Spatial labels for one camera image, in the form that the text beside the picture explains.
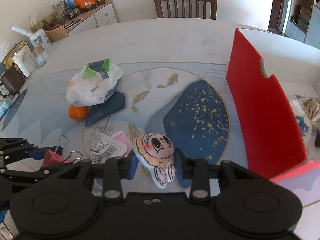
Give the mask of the blueberry bread packet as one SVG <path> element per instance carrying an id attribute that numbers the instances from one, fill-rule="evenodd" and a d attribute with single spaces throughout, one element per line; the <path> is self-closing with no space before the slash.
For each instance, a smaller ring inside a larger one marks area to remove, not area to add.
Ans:
<path id="1" fill-rule="evenodd" d="M 305 150 L 307 153 L 309 153 L 310 140 L 312 134 L 312 126 L 310 119 L 306 116 L 304 106 L 302 105 L 300 100 L 289 98 L 289 104 L 296 118 Z"/>

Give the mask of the orange tangerine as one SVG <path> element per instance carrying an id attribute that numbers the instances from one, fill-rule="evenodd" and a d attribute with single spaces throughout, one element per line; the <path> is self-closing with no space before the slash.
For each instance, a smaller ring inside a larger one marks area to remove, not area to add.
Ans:
<path id="1" fill-rule="evenodd" d="M 88 115 L 88 109 L 86 107 L 70 106 L 68 109 L 68 115 L 74 121 L 82 121 L 86 119 Z"/>

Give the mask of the pink binder clip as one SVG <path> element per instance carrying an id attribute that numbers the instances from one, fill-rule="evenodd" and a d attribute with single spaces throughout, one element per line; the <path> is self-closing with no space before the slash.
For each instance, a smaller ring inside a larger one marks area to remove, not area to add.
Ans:
<path id="1" fill-rule="evenodd" d="M 79 151 L 71 151 L 67 157 L 64 157 L 62 155 L 62 143 L 64 142 L 64 146 L 66 146 L 69 143 L 69 140 L 65 135 L 60 135 L 58 141 L 59 144 L 53 150 L 47 149 L 45 151 L 41 167 L 74 163 L 76 160 L 81 160 L 83 158 L 83 154 Z"/>

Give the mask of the dark wooden door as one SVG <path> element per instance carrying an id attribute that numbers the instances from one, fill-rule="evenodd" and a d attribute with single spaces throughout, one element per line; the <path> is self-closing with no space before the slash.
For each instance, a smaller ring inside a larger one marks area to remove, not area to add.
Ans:
<path id="1" fill-rule="evenodd" d="M 272 0 L 268 31 L 282 35 L 289 0 Z"/>

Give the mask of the red white cardboard box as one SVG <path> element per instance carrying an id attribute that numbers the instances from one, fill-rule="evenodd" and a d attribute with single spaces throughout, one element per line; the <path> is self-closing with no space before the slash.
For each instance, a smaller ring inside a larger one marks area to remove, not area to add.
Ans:
<path id="1" fill-rule="evenodd" d="M 226 79 L 240 121 L 248 168 L 271 179 L 309 160 L 289 100 L 319 97 L 319 50 L 266 31 L 235 30 Z"/>

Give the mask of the clear printed sachet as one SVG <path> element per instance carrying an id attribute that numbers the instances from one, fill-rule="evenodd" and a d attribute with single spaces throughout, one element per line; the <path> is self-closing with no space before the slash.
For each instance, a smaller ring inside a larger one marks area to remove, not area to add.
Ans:
<path id="1" fill-rule="evenodd" d="M 107 159 L 122 157 L 127 152 L 127 146 L 108 135 L 97 132 L 89 143 L 87 159 L 93 164 L 103 164 Z"/>

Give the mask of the white kettle jug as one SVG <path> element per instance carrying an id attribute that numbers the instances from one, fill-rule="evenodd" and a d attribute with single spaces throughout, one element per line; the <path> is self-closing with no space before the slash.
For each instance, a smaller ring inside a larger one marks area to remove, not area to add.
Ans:
<path id="1" fill-rule="evenodd" d="M 14 49 L 13 54 L 11 55 L 13 62 L 18 66 L 25 77 L 28 77 L 31 73 L 30 66 L 26 58 L 29 50 L 30 49 L 26 44 L 21 44 Z"/>

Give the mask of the silver foil snack wrapper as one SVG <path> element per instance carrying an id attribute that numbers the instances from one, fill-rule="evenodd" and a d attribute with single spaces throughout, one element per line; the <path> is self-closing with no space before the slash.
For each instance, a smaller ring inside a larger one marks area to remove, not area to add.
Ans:
<path id="1" fill-rule="evenodd" d="M 302 103 L 306 116 L 310 119 L 312 127 L 319 131 L 320 127 L 320 101 L 319 98 L 312 98 L 297 95 L 296 98 Z"/>

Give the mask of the wooden chair behind table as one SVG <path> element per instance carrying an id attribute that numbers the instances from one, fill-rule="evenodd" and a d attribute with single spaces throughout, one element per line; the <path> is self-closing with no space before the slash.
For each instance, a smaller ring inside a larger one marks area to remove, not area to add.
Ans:
<path id="1" fill-rule="evenodd" d="M 216 20 L 218 0 L 154 0 L 158 18 Z"/>

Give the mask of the white plastic bag with packet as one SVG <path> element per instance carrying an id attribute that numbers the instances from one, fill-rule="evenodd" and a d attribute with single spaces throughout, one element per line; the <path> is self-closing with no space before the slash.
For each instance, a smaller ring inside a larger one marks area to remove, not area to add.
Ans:
<path id="1" fill-rule="evenodd" d="M 99 105 L 116 91 L 123 71 L 109 59 L 85 65 L 67 86 L 66 99 L 75 107 Z"/>

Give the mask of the white sideboard cabinet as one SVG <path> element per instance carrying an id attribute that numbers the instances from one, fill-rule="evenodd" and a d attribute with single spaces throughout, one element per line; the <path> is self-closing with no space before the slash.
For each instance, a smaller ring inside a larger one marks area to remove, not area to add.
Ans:
<path id="1" fill-rule="evenodd" d="M 80 34 L 84 31 L 104 27 L 118 23 L 113 1 L 106 0 L 106 3 L 88 12 L 82 13 L 76 18 L 66 22 L 65 29 L 69 36 Z"/>

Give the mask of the blue label dark bottle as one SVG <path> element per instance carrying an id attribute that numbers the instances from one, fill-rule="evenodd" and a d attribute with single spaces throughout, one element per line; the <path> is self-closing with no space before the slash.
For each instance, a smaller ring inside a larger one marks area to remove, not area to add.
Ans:
<path id="1" fill-rule="evenodd" d="M 320 130 L 317 130 L 316 132 L 315 147 L 320 148 Z"/>

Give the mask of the brown mug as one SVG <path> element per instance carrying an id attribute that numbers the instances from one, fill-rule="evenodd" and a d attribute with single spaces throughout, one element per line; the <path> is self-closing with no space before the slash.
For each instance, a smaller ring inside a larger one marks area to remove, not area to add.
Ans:
<path id="1" fill-rule="evenodd" d="M 14 66 L 9 67 L 1 77 L 1 87 L 4 86 L 8 91 L 8 94 L 0 92 L 1 96 L 7 98 L 10 95 L 15 95 L 22 88 L 24 81 L 24 75 L 22 75 Z"/>

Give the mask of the pink striped packet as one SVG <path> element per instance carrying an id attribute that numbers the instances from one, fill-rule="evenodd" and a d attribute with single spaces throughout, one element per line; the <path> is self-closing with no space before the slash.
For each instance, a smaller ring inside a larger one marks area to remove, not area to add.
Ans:
<path id="1" fill-rule="evenodd" d="M 127 135 L 123 131 L 119 131 L 119 132 L 114 133 L 111 136 L 111 138 L 113 138 L 114 140 L 116 140 L 118 142 L 123 143 L 127 147 L 126 152 L 123 154 L 123 157 L 127 157 L 129 155 L 129 153 L 131 152 L 131 150 L 133 149 L 132 142 L 127 137 Z"/>

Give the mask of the clear drinking glass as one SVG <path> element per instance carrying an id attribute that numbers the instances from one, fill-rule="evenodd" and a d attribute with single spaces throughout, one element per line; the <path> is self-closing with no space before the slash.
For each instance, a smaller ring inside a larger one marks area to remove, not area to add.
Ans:
<path id="1" fill-rule="evenodd" d="M 29 57 L 35 63 L 37 68 L 42 68 L 47 62 L 43 55 L 43 51 L 39 48 L 34 48 Z"/>

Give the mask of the illustrated paper box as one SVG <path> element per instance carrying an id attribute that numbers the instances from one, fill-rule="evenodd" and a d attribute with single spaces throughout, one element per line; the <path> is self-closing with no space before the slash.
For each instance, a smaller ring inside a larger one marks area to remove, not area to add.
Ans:
<path id="1" fill-rule="evenodd" d="M 29 40 L 34 48 L 41 48 L 43 52 L 47 51 L 52 45 L 46 32 L 42 28 L 36 31 Z"/>

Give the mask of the cartoon face plush pouch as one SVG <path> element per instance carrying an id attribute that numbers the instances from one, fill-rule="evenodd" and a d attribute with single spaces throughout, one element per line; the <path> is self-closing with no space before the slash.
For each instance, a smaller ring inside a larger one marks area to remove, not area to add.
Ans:
<path id="1" fill-rule="evenodd" d="M 175 179 L 175 147 L 167 136 L 159 133 L 140 135 L 133 142 L 133 152 L 160 189 Z"/>

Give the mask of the white blue wall cabinets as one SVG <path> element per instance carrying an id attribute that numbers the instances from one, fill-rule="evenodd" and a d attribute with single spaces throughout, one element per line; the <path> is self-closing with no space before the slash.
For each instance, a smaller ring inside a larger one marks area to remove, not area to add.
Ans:
<path id="1" fill-rule="evenodd" d="M 284 35 L 319 48 L 319 0 L 289 0 Z"/>

